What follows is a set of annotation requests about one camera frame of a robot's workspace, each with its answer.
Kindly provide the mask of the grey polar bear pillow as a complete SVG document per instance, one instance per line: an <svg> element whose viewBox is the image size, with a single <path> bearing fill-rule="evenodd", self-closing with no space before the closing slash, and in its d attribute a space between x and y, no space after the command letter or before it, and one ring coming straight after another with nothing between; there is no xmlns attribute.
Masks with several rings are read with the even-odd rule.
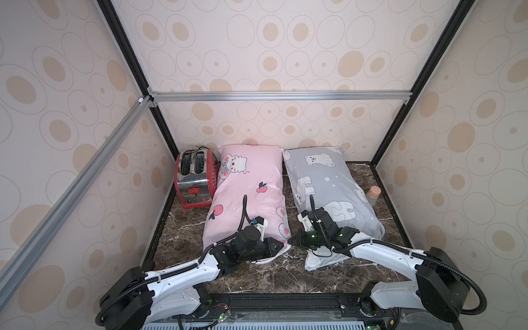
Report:
<svg viewBox="0 0 528 330"><path fill-rule="evenodd" d="M323 208L338 229L360 231L360 239L382 239L385 229L366 193L353 179L339 147L284 149L283 159L298 212Z"/></svg>

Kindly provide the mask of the pink cartoon pillow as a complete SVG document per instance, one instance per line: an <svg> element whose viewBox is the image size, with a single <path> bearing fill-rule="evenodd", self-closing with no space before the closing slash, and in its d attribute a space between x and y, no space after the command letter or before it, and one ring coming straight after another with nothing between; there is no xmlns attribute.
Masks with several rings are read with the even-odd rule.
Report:
<svg viewBox="0 0 528 330"><path fill-rule="evenodd" d="M278 146L249 144L224 145L218 150L217 189L203 231L203 246L234 234L245 210L244 226L262 217L267 221L264 239L276 239L283 244L278 252L257 260L258 265L270 263L290 249L287 240L292 235L283 195L282 150ZM244 197L247 197L245 208Z"/></svg>

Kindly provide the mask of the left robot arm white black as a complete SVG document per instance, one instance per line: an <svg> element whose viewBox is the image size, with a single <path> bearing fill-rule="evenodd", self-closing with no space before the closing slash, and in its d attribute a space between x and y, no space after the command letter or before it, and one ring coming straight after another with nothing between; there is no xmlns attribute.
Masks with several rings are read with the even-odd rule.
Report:
<svg viewBox="0 0 528 330"><path fill-rule="evenodd" d="M125 272L100 299L96 325L141 329L168 316L190 315L210 304L204 283L236 272L243 263L266 264L287 252L288 243L265 236L268 220L248 216L247 199L236 231L207 246L201 257L158 271L135 267Z"/></svg>

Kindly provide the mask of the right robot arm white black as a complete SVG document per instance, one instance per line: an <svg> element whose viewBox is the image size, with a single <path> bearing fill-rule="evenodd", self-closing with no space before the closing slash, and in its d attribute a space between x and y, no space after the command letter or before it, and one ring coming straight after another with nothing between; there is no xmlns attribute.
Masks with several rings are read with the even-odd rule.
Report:
<svg viewBox="0 0 528 330"><path fill-rule="evenodd" d="M356 228L356 210L349 202L330 202L298 214L302 229L289 244L308 250L305 268L316 270L345 259L364 259L407 278L403 282L369 282L356 305L366 317L386 309L422 309L456 323L461 315L482 314L488 306L483 290L442 249L417 250L376 239Z"/></svg>

